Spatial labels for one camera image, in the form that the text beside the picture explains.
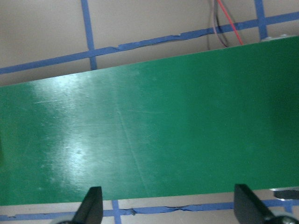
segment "blue tape line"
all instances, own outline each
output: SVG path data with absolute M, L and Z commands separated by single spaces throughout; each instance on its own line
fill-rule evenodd
M 272 25 L 281 22 L 290 22 L 294 20 L 299 20 L 299 12 L 275 15 L 266 18 L 267 25 Z
M 271 25 L 271 24 L 293 21 L 293 20 L 299 20 L 299 12 L 271 16 L 271 17 L 266 18 L 266 23 L 268 25 Z M 235 23 L 235 26 L 236 26 L 236 29 L 238 29 L 238 30 L 254 28 L 254 27 L 258 26 L 258 20 L 238 22 L 238 23 Z M 223 33 L 225 33 L 225 32 L 231 32 L 232 28 L 230 25 L 224 25 L 224 26 L 220 27 L 220 30 Z M 190 39 L 208 35 L 211 33 L 213 33 L 212 28 L 195 30 L 195 31 L 185 32 L 180 35 L 169 35 L 169 36 L 163 36 L 163 37 L 154 38 L 154 39 L 150 39 L 150 40 L 140 41 L 140 42 L 125 43 L 125 44 L 119 45 L 118 47 L 106 47 L 106 48 L 94 49 L 94 50 L 76 53 L 76 54 L 72 54 L 72 55 L 60 56 L 60 57 L 40 60 L 40 61 L 36 61 L 36 62 L 29 62 L 29 63 L 19 64 L 19 65 L 14 65 L 14 66 L 8 66 L 8 67 L 0 68 L 0 75 L 12 73 L 12 72 L 18 72 L 18 71 L 22 71 L 22 70 L 40 68 L 40 67 L 50 66 L 50 65 L 60 64 L 60 63 L 72 62 L 72 61 L 81 60 L 84 58 L 93 58 L 96 56 L 112 54 L 112 53 L 117 53 L 117 52 L 126 51 L 126 50 L 132 50 L 132 49 L 136 49 L 136 48 L 140 48 L 140 47 L 144 47 L 144 46 L 148 46 L 148 45 L 153 45 L 153 44 L 159 44 L 159 43 L 163 43 L 163 42 L 190 40 Z
M 260 34 L 260 39 L 262 40 L 262 39 L 268 37 L 265 12 L 264 12 L 264 9 L 263 9 L 263 0 L 254 0 L 254 3 L 255 3 L 255 6 L 256 6 L 258 31 L 259 31 L 259 34 Z
M 21 220 L 44 220 L 54 219 L 61 216 L 75 215 L 75 212 L 57 212 L 49 214 L 20 214 L 13 217 L 0 216 L 0 221 L 21 221 Z
M 280 201 L 280 200 L 263 200 L 267 207 L 285 207 L 285 211 L 292 212 L 293 206 L 299 206 L 299 200 Z M 119 209 L 118 201 L 112 201 L 113 210 L 104 210 L 104 217 L 114 217 L 116 224 L 121 224 L 121 216 L 135 215 L 135 214 L 158 214 L 169 213 L 174 211 L 213 211 L 213 210 L 230 210 L 234 208 L 233 202 L 227 203 L 207 203 L 199 205 L 187 205 L 181 207 L 144 207 L 132 209 Z M 14 217 L 0 216 L 0 221 L 19 221 L 19 220 L 43 220 L 54 219 L 56 217 L 65 215 L 74 215 L 75 212 L 58 212 L 49 214 L 21 214 Z
M 121 215 L 135 215 L 135 214 L 157 214 L 168 213 L 174 211 L 213 211 L 213 210 L 229 210 L 234 208 L 233 202 L 228 203 L 211 203 L 211 204 L 198 204 L 187 205 L 181 207 L 145 207 L 145 208 L 133 208 L 133 209 L 121 209 Z
M 284 208 L 286 212 L 293 214 L 293 200 L 285 201 Z
M 81 0 L 81 6 L 82 6 L 82 11 L 83 11 L 83 19 L 84 19 L 84 25 L 85 25 L 87 47 L 89 50 L 94 50 L 93 30 L 92 30 L 92 24 L 91 24 L 91 20 L 90 20 L 90 14 L 89 14 L 87 0 Z M 90 68 L 91 68 L 91 70 L 97 69 L 97 61 L 96 61 L 95 57 L 90 58 Z
M 121 224 L 121 213 L 120 213 L 120 208 L 118 205 L 118 200 L 112 201 L 112 208 L 114 211 L 114 223 Z

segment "green painted wood panel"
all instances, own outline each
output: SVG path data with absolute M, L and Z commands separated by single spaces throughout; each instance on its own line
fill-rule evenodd
M 0 205 L 299 185 L 298 44 L 0 88 Z

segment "black clamp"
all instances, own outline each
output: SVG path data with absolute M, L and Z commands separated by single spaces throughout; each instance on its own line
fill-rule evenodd
M 246 184 L 235 185 L 234 212 L 240 224 L 299 224 L 291 216 L 275 216 Z

